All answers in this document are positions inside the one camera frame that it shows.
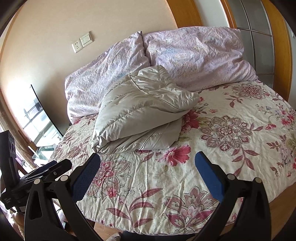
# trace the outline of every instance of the pillowcase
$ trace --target pillowcase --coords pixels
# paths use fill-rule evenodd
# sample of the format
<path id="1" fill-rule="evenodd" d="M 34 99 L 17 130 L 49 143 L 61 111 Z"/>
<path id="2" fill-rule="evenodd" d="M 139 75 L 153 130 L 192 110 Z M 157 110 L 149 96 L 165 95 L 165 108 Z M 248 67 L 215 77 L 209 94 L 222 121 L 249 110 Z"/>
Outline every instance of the pillowcase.
<path id="1" fill-rule="evenodd" d="M 65 81 L 70 121 L 74 123 L 85 115 L 98 113 L 105 92 L 116 80 L 149 66 L 142 32 L 136 32 L 70 74 Z"/>
<path id="2" fill-rule="evenodd" d="M 143 36 L 150 65 L 162 65 L 178 86 L 198 91 L 225 83 L 256 80 L 242 59 L 240 30 L 227 27 L 185 27 Z"/>

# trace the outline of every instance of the bedsheet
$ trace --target bedsheet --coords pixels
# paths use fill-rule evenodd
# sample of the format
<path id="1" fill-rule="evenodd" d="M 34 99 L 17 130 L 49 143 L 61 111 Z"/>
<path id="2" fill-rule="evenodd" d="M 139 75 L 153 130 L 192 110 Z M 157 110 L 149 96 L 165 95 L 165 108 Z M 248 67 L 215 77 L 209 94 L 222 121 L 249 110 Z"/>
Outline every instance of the bedsheet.
<path id="1" fill-rule="evenodd" d="M 101 155 L 101 167 L 77 203 L 88 219 L 140 234 L 198 232 L 218 205 L 195 168 L 199 151 L 239 179 L 260 177 L 269 201 L 296 181 L 296 113 L 282 97 L 260 81 L 199 95 L 170 148 Z M 68 158 L 72 169 L 82 165 L 93 153 L 95 120 L 89 115 L 76 121 L 51 160 Z M 239 198 L 228 223 L 241 203 Z"/>

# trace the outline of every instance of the gray glass panel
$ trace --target gray glass panel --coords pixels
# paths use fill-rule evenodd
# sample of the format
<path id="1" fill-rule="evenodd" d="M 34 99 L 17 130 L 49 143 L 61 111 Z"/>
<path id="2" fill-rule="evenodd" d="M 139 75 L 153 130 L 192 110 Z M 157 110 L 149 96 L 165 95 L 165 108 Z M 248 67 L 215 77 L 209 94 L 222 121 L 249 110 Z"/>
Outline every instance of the gray glass panel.
<path id="1" fill-rule="evenodd" d="M 242 0 L 252 30 L 270 34 L 267 16 L 260 0 Z"/>
<path id="2" fill-rule="evenodd" d="M 244 7 L 240 0 L 228 0 L 238 28 L 250 29 Z"/>
<path id="3" fill-rule="evenodd" d="M 255 63 L 257 74 L 273 74 L 274 73 L 274 48 L 272 37 L 252 32 L 254 48 L 255 48 Z"/>
<path id="4" fill-rule="evenodd" d="M 240 30 L 242 35 L 242 41 L 244 43 L 244 60 L 248 61 L 253 68 L 255 68 L 254 62 L 254 48 L 253 48 L 253 41 L 251 31 L 248 30 Z"/>
<path id="5" fill-rule="evenodd" d="M 259 74 L 258 79 L 270 88 L 272 88 L 272 86 L 274 84 L 274 75 L 273 74 Z"/>

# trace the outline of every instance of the puffer jacket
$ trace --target puffer jacket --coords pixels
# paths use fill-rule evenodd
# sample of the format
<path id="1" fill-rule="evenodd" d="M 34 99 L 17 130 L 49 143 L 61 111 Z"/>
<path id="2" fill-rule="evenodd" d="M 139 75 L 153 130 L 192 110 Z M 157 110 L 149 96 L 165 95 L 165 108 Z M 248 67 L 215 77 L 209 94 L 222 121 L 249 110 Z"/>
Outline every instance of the puffer jacket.
<path id="1" fill-rule="evenodd" d="M 198 100 L 161 65 L 130 73 L 105 94 L 92 147 L 99 154 L 169 148 L 179 138 L 182 116 Z"/>

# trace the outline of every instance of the wrinkled fabric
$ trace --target wrinkled fabric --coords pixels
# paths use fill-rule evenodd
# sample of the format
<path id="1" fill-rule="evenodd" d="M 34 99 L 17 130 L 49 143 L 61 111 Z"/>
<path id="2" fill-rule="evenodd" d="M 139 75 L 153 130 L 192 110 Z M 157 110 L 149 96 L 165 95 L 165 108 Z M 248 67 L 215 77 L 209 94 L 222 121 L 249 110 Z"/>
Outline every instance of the wrinkled fabric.
<path id="1" fill-rule="evenodd" d="M 86 218 L 147 235 L 198 233 L 218 205 L 195 167 L 199 151 L 238 179 L 260 177 L 269 202 L 296 181 L 296 113 L 281 96 L 260 81 L 199 95 L 170 148 L 100 155 L 100 169 L 77 202 Z M 70 126 L 50 161 L 68 158 L 72 170 L 84 164 L 94 152 L 89 140 L 96 118 Z M 241 203 L 239 198 L 228 223 Z"/>
<path id="2" fill-rule="evenodd" d="M 183 90 L 162 66 L 118 80 L 104 97 L 92 147 L 99 154 L 169 148 L 178 140 L 181 117 L 199 100 Z"/>
<path id="3" fill-rule="evenodd" d="M 242 59 L 240 30 L 186 27 L 143 36 L 150 65 L 162 65 L 176 84 L 198 91 L 225 83 L 258 79 Z"/>
<path id="4" fill-rule="evenodd" d="M 149 66 L 142 32 L 114 44 L 91 63 L 66 77 L 65 94 L 70 121 L 99 112 L 106 90 L 124 75 Z"/>

